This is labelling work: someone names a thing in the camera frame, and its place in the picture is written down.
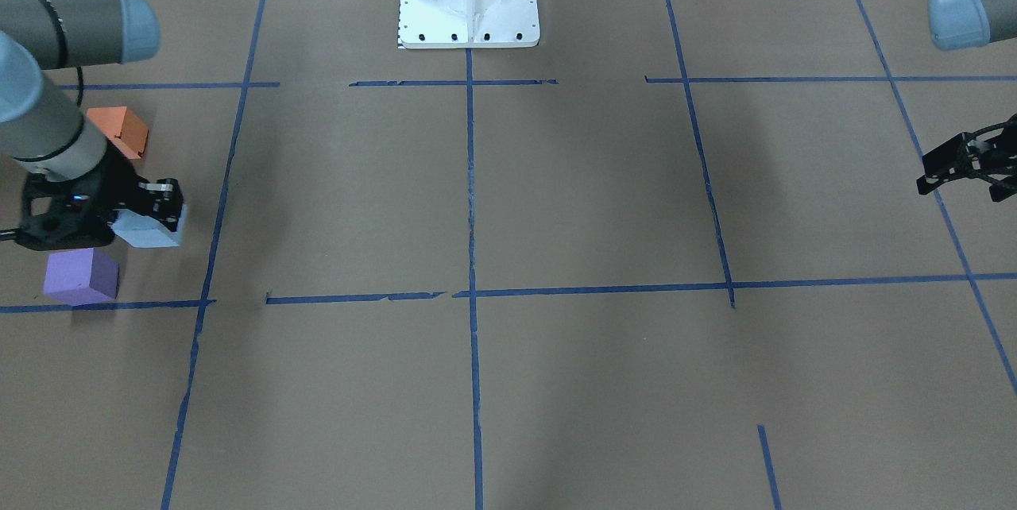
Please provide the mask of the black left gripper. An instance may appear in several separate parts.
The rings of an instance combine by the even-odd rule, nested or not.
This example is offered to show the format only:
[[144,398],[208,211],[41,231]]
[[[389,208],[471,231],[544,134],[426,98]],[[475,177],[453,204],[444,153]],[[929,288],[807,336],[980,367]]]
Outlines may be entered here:
[[965,159],[966,176],[988,182],[994,203],[1016,195],[1016,116],[970,133]]

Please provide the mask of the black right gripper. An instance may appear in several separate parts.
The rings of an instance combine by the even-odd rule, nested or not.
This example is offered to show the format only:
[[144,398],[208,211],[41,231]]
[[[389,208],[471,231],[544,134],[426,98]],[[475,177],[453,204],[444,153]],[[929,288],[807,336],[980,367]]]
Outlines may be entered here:
[[17,243],[31,250],[105,247],[115,239],[116,210],[141,199],[143,177],[116,147],[106,147],[94,169],[76,180],[25,178]]

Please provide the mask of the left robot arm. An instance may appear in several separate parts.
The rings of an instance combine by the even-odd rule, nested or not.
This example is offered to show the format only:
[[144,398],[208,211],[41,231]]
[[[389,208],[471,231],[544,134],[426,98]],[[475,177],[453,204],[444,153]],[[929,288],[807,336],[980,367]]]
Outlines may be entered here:
[[[984,47],[1016,36],[1016,0],[929,0],[931,40],[943,51]],[[920,195],[945,182],[982,180],[999,203],[1015,195],[1016,119],[962,131],[922,157]]]

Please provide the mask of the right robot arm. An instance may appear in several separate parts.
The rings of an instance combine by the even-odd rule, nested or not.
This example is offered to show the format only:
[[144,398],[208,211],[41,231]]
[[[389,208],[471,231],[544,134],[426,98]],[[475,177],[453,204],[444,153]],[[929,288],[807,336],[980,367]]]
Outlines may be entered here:
[[36,252],[106,246],[123,211],[173,224],[160,185],[48,77],[143,61],[160,43],[146,0],[2,0],[2,154],[26,172],[21,221],[3,241]]

